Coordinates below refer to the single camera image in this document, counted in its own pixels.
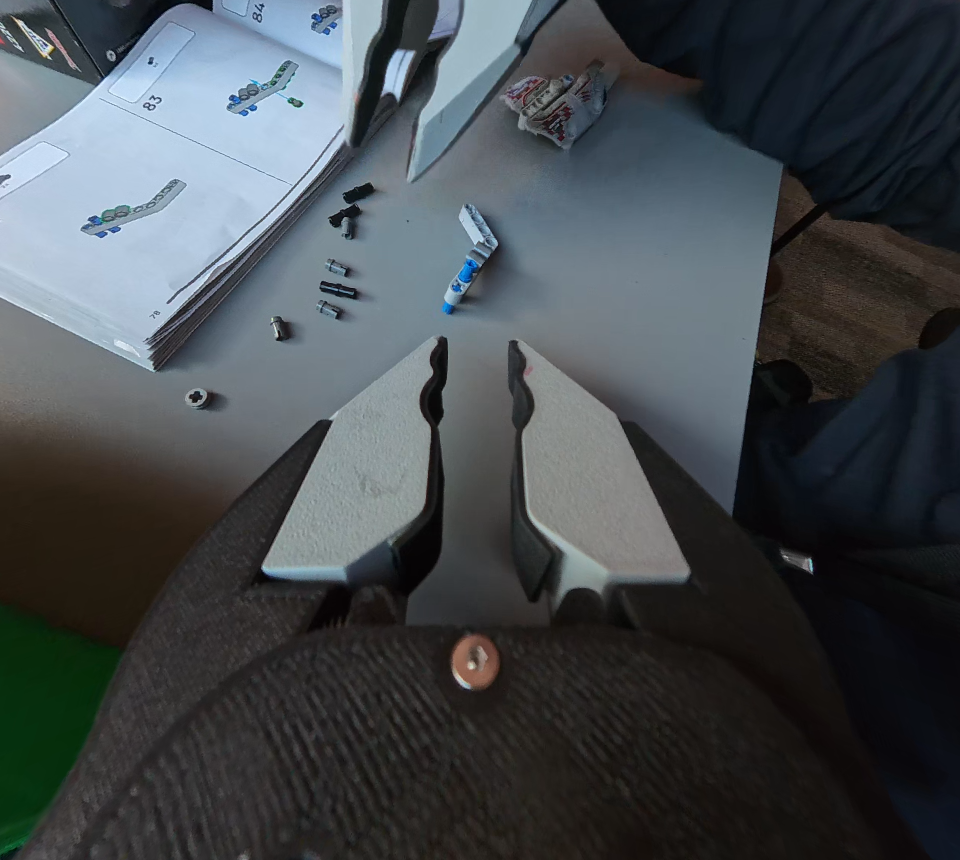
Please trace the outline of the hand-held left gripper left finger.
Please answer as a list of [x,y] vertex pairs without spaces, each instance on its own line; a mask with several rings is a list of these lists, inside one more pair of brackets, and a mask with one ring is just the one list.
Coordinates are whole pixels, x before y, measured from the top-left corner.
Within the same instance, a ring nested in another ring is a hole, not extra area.
[[333,414],[262,562],[266,576],[408,595],[432,571],[448,359],[447,339],[428,338]]

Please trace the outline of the open instruction booklet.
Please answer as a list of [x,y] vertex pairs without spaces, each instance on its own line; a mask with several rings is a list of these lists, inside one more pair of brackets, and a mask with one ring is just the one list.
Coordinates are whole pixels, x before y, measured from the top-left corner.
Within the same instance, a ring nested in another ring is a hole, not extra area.
[[2,154],[2,300],[156,371],[355,155],[344,0],[165,12]]

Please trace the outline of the person's leg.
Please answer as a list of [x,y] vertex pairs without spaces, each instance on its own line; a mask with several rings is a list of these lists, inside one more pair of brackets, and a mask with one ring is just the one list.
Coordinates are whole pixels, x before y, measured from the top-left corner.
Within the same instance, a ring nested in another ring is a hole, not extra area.
[[747,414],[734,517],[780,567],[899,816],[958,858],[958,331],[847,399]]

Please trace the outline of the green plastic object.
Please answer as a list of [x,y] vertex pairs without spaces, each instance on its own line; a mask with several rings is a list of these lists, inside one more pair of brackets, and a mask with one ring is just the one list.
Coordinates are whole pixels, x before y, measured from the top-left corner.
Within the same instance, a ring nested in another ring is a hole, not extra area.
[[28,840],[75,764],[121,650],[1,606],[1,856]]

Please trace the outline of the black shoe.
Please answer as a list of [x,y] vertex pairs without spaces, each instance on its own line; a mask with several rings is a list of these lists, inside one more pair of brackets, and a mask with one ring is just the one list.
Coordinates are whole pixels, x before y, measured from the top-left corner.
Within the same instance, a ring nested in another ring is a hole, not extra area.
[[750,378],[748,415],[763,416],[771,411],[810,402],[813,384],[798,363],[787,359],[757,362]]

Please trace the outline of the black table leg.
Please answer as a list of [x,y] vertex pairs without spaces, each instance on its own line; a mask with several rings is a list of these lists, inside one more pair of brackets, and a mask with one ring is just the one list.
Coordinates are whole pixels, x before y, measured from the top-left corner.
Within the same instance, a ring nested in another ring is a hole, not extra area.
[[782,250],[791,245],[797,238],[804,234],[810,227],[823,217],[829,207],[827,204],[815,204],[789,228],[783,231],[772,242],[770,257],[773,259]]

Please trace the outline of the crumpled white printed bag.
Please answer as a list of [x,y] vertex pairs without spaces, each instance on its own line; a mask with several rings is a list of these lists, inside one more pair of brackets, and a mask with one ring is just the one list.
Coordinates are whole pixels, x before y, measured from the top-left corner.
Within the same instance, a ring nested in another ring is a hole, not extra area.
[[618,65],[595,59],[577,76],[528,75],[500,99],[517,115],[519,129],[566,151],[600,119],[619,72]]

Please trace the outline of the grey beam assembly blue pin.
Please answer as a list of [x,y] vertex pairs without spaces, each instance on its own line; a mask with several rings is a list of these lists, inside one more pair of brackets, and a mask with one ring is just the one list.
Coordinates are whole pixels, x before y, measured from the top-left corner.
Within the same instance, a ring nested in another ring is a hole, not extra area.
[[471,241],[471,248],[444,293],[441,312],[446,315],[453,314],[498,248],[497,237],[473,204],[466,203],[462,206],[459,222]]

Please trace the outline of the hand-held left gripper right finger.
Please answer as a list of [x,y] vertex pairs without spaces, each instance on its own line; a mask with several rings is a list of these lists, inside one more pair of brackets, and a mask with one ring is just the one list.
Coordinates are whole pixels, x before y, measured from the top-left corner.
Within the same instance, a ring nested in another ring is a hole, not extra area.
[[522,590],[557,617],[585,591],[678,587],[690,565],[623,423],[527,342],[508,347],[511,549]]

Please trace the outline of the person's right forearm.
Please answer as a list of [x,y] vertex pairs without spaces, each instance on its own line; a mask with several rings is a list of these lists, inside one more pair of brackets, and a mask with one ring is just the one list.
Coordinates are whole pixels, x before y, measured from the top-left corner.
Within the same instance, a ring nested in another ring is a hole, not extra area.
[[958,0],[595,0],[836,219],[958,251]]

